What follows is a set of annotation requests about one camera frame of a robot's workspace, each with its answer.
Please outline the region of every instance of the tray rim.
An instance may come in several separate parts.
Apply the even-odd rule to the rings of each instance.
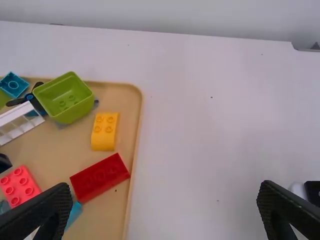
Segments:
[[[34,79],[34,80],[44,80],[44,81],[50,81],[54,79],[53,77],[41,77],[41,76],[26,76],[26,75],[17,75],[20,78],[26,80],[26,79]],[[137,167],[137,152],[140,142],[140,129],[141,129],[141,121],[142,121],[142,115],[144,110],[144,102],[145,98],[140,90],[136,85],[130,83],[130,82],[113,82],[113,81],[105,81],[105,80],[88,80],[88,79],[82,79],[84,82],[89,83],[99,83],[99,84],[116,84],[116,85],[126,85],[134,89],[135,92],[138,93],[139,97],[141,98],[141,106],[140,106],[140,114],[139,114],[139,120],[138,120],[138,126],[137,126],[137,133],[136,133],[136,143],[134,145],[134,152],[133,152],[133,161],[132,161],[132,169],[130,174],[130,184],[129,184],[129,191],[128,191],[128,197],[127,197],[127,203],[125,207],[125,215],[124,215],[124,222],[123,222],[123,231],[122,231],[122,237],[121,240],[126,240],[127,234],[128,234],[128,226],[129,226],[129,219],[131,214],[131,200],[132,200],[132,194],[133,194],[133,187],[134,187],[134,181],[136,178],[136,167]]]

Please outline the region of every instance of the red lego brick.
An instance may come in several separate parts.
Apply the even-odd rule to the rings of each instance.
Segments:
[[[24,165],[1,178],[0,188],[11,208],[23,204],[42,192]]]
[[[75,195],[82,204],[130,178],[119,153],[70,177]]]

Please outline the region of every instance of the toy propeller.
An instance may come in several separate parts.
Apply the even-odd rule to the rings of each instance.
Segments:
[[[35,83],[35,85],[33,86],[32,90],[30,93],[27,93],[26,95],[24,95],[22,98],[17,98],[17,99],[13,99],[8,101],[5,105],[7,107],[11,107],[11,106],[15,106],[15,105],[19,105],[19,104],[23,104],[26,101],[30,101],[30,103],[33,105],[33,107],[40,112],[45,112],[45,109],[42,107],[42,105],[40,104],[40,102],[37,100],[37,98],[34,96],[34,94],[32,93],[32,91],[36,88],[39,87],[40,85],[44,84],[42,81],[38,81]]]

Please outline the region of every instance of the wooden tray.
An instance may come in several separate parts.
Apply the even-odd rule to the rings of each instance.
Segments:
[[[30,87],[42,78],[27,78]],[[8,172],[26,165],[42,191],[61,183],[70,185],[69,177],[119,152],[131,178],[83,205],[83,213],[64,233],[64,240],[121,240],[126,237],[130,212],[132,182],[135,174],[137,138],[143,97],[129,84],[87,82],[99,99],[98,108],[77,122],[58,129],[52,119],[14,139],[0,148],[12,164]],[[91,132],[95,113],[118,112],[116,149],[114,152],[92,151]]]

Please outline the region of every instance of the white table surface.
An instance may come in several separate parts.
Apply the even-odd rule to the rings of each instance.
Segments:
[[[267,239],[260,183],[320,178],[319,62],[289,42],[0,22],[0,75],[143,92],[128,240]]]

